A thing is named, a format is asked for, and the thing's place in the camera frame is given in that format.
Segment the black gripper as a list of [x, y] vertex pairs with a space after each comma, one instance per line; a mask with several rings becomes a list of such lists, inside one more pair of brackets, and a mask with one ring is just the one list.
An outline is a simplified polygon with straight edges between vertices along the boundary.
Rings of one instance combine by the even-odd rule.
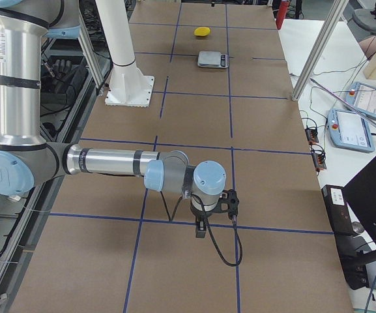
[[202, 208], [197, 208], [193, 204], [190, 205], [190, 210], [195, 216], [195, 237], [205, 238], [207, 233], [206, 220], [211, 216], [210, 212], [202, 210]]

